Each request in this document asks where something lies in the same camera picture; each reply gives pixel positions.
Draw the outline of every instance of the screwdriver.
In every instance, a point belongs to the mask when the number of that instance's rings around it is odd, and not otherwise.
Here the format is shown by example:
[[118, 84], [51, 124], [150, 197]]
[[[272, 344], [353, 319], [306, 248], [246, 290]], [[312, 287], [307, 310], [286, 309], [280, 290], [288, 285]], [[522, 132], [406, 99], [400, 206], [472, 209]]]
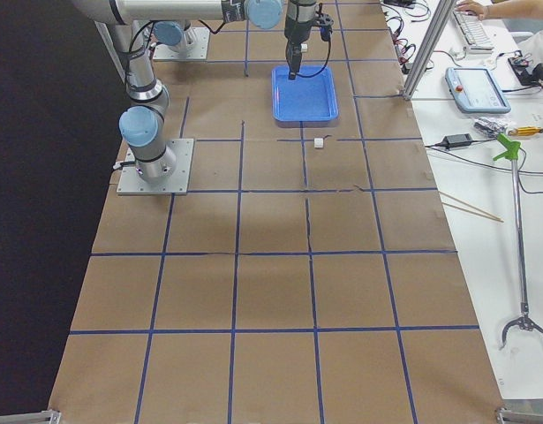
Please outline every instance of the screwdriver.
[[534, 135], [538, 133], [542, 134], [543, 128], [540, 128], [539, 126], [521, 126], [519, 128], [509, 130], [509, 135], [528, 136], [528, 135]]

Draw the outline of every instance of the white keyboard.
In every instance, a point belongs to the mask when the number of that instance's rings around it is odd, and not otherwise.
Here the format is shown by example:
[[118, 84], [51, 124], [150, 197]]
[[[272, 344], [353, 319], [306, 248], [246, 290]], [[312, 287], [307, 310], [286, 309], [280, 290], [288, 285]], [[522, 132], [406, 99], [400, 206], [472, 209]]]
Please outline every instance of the white keyboard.
[[454, 18], [461, 29], [467, 47], [467, 53], [489, 54], [494, 45], [487, 36], [485, 28], [477, 16], [468, 15], [460, 11], [453, 11]]

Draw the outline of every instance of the black power brick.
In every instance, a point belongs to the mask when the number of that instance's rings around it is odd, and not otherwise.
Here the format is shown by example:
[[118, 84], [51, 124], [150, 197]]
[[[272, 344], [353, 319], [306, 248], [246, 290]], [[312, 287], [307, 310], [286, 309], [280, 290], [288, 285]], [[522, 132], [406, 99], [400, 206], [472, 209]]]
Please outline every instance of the black power brick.
[[446, 148], [450, 150], [452, 148], [466, 148], [473, 143], [473, 139], [469, 134], [456, 134], [456, 135], [446, 135], [442, 141], [438, 144], [434, 144], [438, 148]]

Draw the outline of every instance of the blue tray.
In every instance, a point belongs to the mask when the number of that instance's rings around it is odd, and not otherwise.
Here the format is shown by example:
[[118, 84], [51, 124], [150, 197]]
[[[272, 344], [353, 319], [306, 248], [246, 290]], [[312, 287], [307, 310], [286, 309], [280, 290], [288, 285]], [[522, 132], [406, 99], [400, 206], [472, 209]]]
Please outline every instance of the blue tray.
[[[301, 66], [300, 73], [312, 75], [322, 66]], [[271, 73], [273, 116], [280, 122], [324, 122], [338, 116], [336, 91], [330, 68], [313, 78], [289, 80], [289, 66], [277, 66]]]

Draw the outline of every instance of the white metal plate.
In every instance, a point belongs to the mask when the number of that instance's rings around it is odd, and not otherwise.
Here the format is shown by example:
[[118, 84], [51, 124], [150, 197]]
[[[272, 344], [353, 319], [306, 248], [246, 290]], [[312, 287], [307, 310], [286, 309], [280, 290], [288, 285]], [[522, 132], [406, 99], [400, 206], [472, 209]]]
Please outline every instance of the white metal plate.
[[[133, 166], [126, 166], [121, 170], [117, 193], [120, 195], [186, 194], [191, 175], [194, 139], [169, 140], [167, 147], [173, 150], [177, 158], [177, 168], [171, 175], [158, 181], [147, 182], [140, 177]], [[128, 162], [134, 160], [130, 149], [125, 160]]]
[[197, 42], [190, 50], [177, 53], [166, 45], [160, 44], [155, 48], [154, 60], [157, 62], [193, 62], [197, 60], [207, 60], [210, 31], [208, 31], [208, 28], [195, 27], [194, 33], [197, 36]]

